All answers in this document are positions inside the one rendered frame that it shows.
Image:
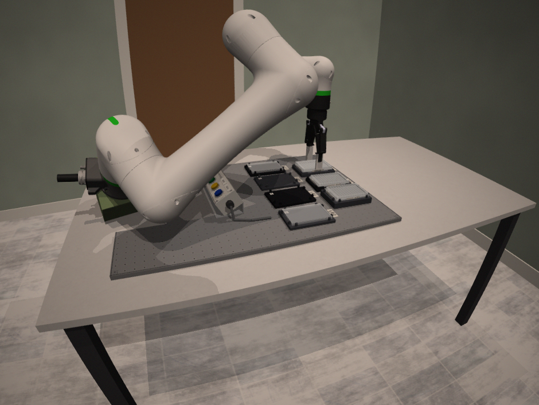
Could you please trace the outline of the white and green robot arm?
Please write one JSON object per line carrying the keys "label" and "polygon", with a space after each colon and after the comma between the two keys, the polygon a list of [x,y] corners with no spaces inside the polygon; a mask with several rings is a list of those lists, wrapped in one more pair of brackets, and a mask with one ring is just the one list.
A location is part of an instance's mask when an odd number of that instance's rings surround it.
{"label": "white and green robot arm", "polygon": [[323,56],[301,56],[258,11],[232,14],[222,40],[254,80],[215,120],[166,158],[141,121],[112,116],[97,130],[97,158],[86,158],[78,174],[58,174],[57,182],[78,181],[89,195],[102,190],[111,198],[129,199],[146,220],[168,223],[268,130],[303,107],[330,108],[333,63]]}

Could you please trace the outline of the grey push-button control panel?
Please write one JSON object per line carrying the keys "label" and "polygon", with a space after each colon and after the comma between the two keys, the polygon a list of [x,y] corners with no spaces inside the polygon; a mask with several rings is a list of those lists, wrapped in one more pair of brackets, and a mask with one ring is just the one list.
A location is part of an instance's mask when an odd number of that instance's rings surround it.
{"label": "grey push-button control panel", "polygon": [[271,216],[255,219],[235,219],[235,215],[244,213],[244,203],[227,180],[222,170],[217,173],[203,188],[205,196],[215,217],[232,216],[234,221],[258,221],[271,219]]}

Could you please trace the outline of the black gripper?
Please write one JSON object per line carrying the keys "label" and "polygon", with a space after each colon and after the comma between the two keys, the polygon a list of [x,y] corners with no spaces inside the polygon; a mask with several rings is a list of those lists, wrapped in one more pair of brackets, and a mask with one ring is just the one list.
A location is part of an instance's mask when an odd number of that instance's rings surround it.
{"label": "black gripper", "polygon": [[315,170],[321,170],[323,164],[323,154],[326,153],[326,133],[323,121],[327,118],[327,110],[312,111],[307,109],[306,135],[306,160],[313,160],[314,139],[316,140],[317,153],[315,161]]}

